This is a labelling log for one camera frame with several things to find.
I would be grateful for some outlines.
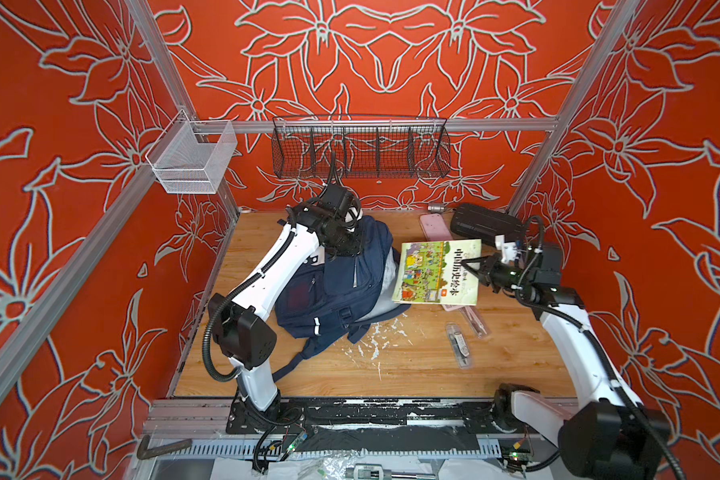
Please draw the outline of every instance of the black wire basket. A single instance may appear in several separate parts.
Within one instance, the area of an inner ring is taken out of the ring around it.
[[[343,178],[442,178],[451,172],[445,118],[343,114],[272,121],[278,178],[327,178],[332,154]]]

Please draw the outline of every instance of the black case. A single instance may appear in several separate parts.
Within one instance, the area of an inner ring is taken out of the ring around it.
[[[451,232],[479,238],[484,244],[494,246],[496,235],[504,235],[504,241],[509,242],[522,240],[523,223],[514,216],[484,206],[461,204],[451,219]]]

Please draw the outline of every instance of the wooden table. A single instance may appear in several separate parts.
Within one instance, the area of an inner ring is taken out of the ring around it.
[[[389,225],[394,245],[423,240],[418,218],[422,212],[368,212]],[[242,282],[269,250],[282,228],[282,213],[252,213],[240,217],[214,292],[227,294]],[[278,382],[285,396],[443,396],[492,397],[502,382],[532,386],[545,396],[575,396],[563,360],[552,339],[533,314],[503,294],[480,288],[478,308],[491,330],[479,340],[461,313],[440,306],[413,305],[394,320],[372,326],[353,345],[342,338],[315,358],[303,361]],[[202,365],[200,344],[207,314],[192,344],[176,388],[176,396],[232,396],[235,382],[219,383]],[[270,357],[272,370],[284,366],[304,339],[293,339],[277,325],[269,325],[278,340]],[[465,334],[474,366],[458,367],[445,333],[450,322]],[[229,372],[231,365],[212,343],[216,368]]]

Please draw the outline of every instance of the white mesh basket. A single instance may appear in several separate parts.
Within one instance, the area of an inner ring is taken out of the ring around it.
[[[146,156],[169,194],[214,194],[237,148],[231,121],[215,143],[199,141],[192,129],[194,123],[179,112]]]

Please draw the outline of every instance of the book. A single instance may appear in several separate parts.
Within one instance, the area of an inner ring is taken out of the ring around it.
[[[477,305],[478,278],[463,268],[461,261],[479,257],[481,248],[480,240],[403,244],[392,300]]]

